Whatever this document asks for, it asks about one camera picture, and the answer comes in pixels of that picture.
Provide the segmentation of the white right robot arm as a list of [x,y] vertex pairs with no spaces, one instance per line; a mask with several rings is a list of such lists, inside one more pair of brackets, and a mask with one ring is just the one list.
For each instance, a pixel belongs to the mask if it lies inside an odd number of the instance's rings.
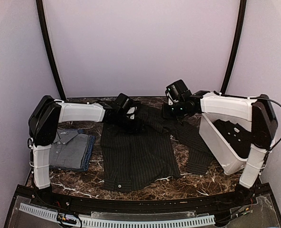
[[226,175],[242,171],[239,184],[251,188],[275,146],[278,120],[267,95],[239,97],[217,92],[166,90],[162,116],[201,114],[199,135]]

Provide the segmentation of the black pinstriped long sleeve shirt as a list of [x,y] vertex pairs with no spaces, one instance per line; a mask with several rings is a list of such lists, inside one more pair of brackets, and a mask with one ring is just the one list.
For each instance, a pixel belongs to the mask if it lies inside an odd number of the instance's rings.
[[130,133],[115,124],[103,125],[100,146],[104,190],[131,192],[160,178],[180,178],[172,137],[188,147],[187,171],[200,175],[207,172],[214,157],[196,126],[164,119],[159,109],[146,105],[140,107],[136,119],[141,123],[139,133]]

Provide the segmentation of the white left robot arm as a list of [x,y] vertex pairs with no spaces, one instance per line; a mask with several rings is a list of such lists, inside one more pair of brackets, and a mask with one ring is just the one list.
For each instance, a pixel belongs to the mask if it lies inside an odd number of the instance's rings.
[[107,123],[127,133],[141,133],[144,124],[135,116],[138,109],[138,104],[125,94],[119,94],[114,101],[98,100],[94,103],[71,103],[44,96],[28,120],[33,182],[39,189],[37,200],[45,207],[52,207],[56,202],[55,195],[46,188],[50,187],[49,153],[59,123]]

